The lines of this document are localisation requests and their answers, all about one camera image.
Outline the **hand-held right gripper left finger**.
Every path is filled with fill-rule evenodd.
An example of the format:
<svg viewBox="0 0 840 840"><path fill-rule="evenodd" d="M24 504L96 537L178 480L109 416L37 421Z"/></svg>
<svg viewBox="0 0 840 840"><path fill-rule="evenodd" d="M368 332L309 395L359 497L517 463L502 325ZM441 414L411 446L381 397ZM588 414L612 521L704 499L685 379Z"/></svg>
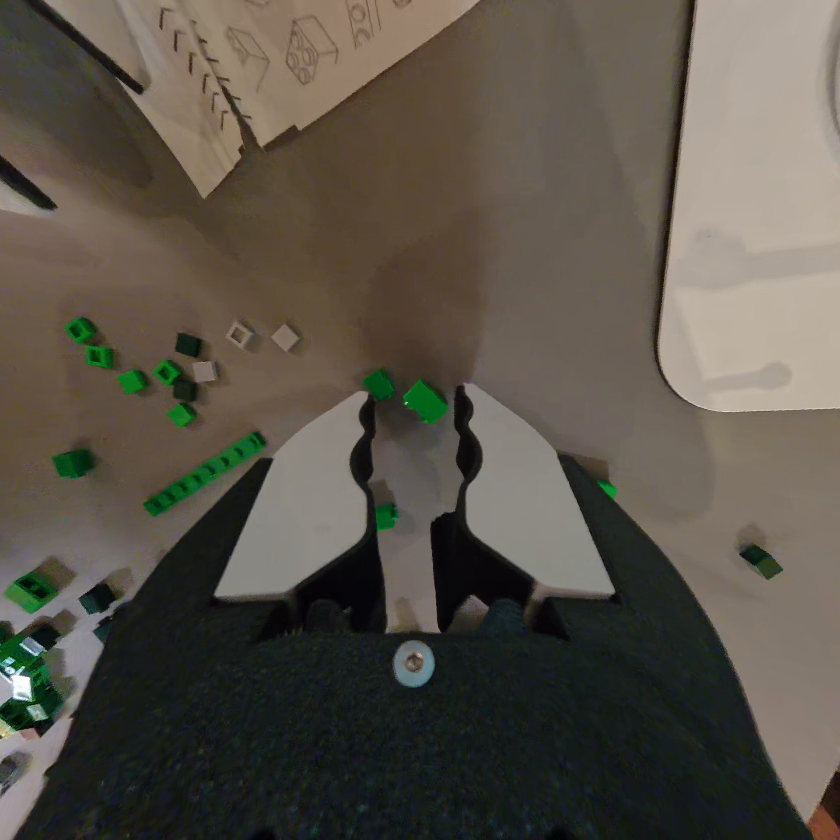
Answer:
<svg viewBox="0 0 840 840"><path fill-rule="evenodd" d="M354 392L292 435L273 455L215 597L286 595L375 530L375 401Z"/></svg>

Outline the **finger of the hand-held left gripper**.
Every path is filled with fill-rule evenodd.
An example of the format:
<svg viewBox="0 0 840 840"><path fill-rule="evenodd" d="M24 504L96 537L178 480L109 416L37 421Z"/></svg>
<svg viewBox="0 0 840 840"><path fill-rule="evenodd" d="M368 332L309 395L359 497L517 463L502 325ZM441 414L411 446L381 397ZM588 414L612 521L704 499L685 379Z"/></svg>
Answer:
<svg viewBox="0 0 840 840"><path fill-rule="evenodd" d="M26 216L44 216L56 209L55 201L1 156L1 211Z"/></svg>
<svg viewBox="0 0 840 840"><path fill-rule="evenodd" d="M148 87L140 44L118 1L44 1L44 14L132 92Z"/></svg>

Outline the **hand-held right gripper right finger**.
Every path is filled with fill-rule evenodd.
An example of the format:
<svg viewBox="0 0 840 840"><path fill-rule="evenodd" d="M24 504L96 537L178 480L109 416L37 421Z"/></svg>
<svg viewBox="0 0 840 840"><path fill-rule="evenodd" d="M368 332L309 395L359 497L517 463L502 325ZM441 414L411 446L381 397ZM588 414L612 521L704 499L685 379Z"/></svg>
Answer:
<svg viewBox="0 0 840 840"><path fill-rule="evenodd" d="M526 575L526 599L609 599L616 590L557 451L525 420L477 385L464 385L466 430L479 466L467 479L470 536Z"/></svg>

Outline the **long green brick strip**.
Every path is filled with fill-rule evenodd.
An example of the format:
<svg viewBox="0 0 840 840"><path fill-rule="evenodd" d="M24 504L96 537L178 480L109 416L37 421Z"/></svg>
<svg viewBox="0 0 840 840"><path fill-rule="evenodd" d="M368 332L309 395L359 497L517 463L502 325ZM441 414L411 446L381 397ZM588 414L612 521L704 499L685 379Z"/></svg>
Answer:
<svg viewBox="0 0 840 840"><path fill-rule="evenodd" d="M220 454L211 457L168 487L148 497L143 502L143 509L152 518L159 517L220 477L249 462L266 447L267 441L261 432L255 431L240 438Z"/></svg>

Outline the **printed paper bag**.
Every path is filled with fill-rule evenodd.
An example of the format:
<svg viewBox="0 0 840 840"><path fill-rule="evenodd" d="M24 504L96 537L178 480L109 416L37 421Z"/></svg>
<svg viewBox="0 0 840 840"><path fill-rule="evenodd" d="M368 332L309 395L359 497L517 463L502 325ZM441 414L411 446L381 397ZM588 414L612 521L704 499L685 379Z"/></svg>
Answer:
<svg viewBox="0 0 840 840"><path fill-rule="evenodd" d="M148 69L129 94L201 196L466 14L475 1L120 1Z"/></svg>

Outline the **grey desk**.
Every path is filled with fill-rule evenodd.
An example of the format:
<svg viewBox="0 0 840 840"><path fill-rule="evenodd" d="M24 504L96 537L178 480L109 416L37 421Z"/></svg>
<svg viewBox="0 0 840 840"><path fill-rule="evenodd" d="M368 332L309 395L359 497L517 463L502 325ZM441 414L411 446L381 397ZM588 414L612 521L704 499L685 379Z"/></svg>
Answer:
<svg viewBox="0 0 840 840"><path fill-rule="evenodd" d="M2 155L58 206L2 212L2 586L48 559L142 582L242 469L160 520L147 496L249 430L277 448L370 369L474 382L609 470L809 817L838 764L838 411L713 413L659 372L689 16L481 2L301 134L247 149L203 200L116 80L2 2ZM86 345L65 331L77 317L98 328ZM284 322L289 353L270 340ZM192 382L217 362L188 427L165 415L163 360ZM126 395L134 369L150 386ZM58 477L52 457L76 448L95 467ZM746 543L783 572L766 581Z"/></svg>

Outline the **tiny dark green brick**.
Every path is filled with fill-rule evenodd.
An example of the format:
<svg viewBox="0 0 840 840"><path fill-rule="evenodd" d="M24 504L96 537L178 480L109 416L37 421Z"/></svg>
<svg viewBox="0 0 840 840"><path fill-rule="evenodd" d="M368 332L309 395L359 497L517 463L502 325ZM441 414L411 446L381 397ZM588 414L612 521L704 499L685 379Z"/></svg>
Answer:
<svg viewBox="0 0 840 840"><path fill-rule="evenodd" d="M766 581L772 580L783 572L783 567L774 556L754 542L740 547L738 555Z"/></svg>

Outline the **white book stand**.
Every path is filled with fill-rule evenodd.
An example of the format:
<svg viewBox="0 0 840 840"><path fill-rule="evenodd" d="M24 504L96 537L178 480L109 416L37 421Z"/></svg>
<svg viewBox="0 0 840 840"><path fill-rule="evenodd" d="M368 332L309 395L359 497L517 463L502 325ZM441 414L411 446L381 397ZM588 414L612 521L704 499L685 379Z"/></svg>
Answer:
<svg viewBox="0 0 840 840"><path fill-rule="evenodd" d="M837 1L697 2L657 356L717 413L839 405Z"/></svg>

